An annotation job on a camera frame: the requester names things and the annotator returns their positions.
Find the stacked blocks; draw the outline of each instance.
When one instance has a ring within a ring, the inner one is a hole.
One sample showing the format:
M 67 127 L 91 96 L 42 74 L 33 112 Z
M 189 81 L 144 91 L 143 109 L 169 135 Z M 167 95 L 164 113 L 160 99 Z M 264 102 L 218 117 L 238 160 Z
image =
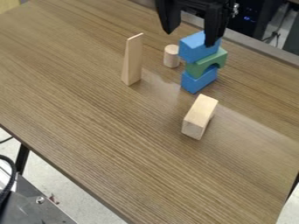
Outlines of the stacked blocks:
M 205 33 L 200 31 L 179 42 L 179 56 L 186 61 L 182 88 L 196 94 L 217 79 L 218 68 L 226 64 L 227 51 L 219 47 L 221 38 L 212 47 L 205 46 Z

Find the wooden block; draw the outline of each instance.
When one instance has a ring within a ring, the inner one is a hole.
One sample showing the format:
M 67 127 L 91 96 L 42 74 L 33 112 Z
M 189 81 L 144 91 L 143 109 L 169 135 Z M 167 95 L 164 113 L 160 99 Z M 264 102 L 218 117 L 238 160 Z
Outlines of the wooden block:
M 216 41 L 215 45 L 206 47 L 205 32 L 200 31 L 186 38 L 182 38 L 179 41 L 178 55 L 187 63 L 193 63 L 216 53 L 219 49 L 220 43 L 221 38 Z
M 217 79 L 217 72 L 218 68 L 216 66 L 210 66 L 202 76 L 194 79 L 192 75 L 184 71 L 182 74 L 181 86 L 189 93 L 196 94 L 199 90 Z
M 143 68 L 143 33 L 127 39 L 122 65 L 122 81 L 130 86 L 141 79 Z
M 180 58 L 178 57 L 178 45 L 167 45 L 164 48 L 163 63 L 166 67 L 178 67 Z
M 217 100 L 200 94 L 184 118 L 182 133 L 200 140 L 214 115 L 217 104 Z
M 198 79 L 211 65 L 214 65 L 217 68 L 224 67 L 224 65 L 226 64 L 226 58 L 227 51 L 220 47 L 216 53 L 204 59 L 200 59 L 194 63 L 187 63 L 185 66 L 185 70 L 188 74 L 193 76 L 193 78 Z

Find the metal frame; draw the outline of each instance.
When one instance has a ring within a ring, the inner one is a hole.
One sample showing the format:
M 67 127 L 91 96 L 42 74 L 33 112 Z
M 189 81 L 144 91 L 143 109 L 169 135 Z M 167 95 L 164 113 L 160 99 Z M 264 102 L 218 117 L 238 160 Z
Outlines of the metal frame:
M 17 172 L 20 175 L 23 175 L 23 173 L 24 173 L 24 168 L 27 163 L 29 152 L 30 152 L 30 150 L 26 146 L 21 144 L 20 149 L 18 150 L 17 160 L 16 160 Z

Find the blue arch block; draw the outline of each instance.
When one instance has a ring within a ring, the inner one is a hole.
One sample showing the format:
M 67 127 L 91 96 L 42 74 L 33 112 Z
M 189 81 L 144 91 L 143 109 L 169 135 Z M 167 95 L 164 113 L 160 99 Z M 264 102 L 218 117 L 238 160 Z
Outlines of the blue arch block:
M 211 66 L 206 69 L 202 76 L 198 79 L 194 79 L 189 73 L 184 71 L 182 74 L 181 86 L 188 92 L 196 94 L 199 90 L 217 79 L 217 72 L 218 68 L 216 66 Z
M 197 60 L 201 60 L 211 54 L 218 51 L 221 44 L 221 38 L 219 38 L 215 45 L 211 47 L 205 46 L 205 32 L 200 31 L 192 34 L 186 38 L 182 38 L 179 41 L 178 55 L 187 63 L 193 63 Z

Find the cylindrical wooden block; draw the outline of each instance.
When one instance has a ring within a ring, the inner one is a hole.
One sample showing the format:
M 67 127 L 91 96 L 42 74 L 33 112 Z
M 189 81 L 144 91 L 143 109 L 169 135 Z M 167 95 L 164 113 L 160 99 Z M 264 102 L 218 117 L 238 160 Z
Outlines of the cylindrical wooden block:
M 164 48 L 164 65 L 166 67 L 178 67 L 180 58 L 178 57 L 178 45 L 167 45 Z

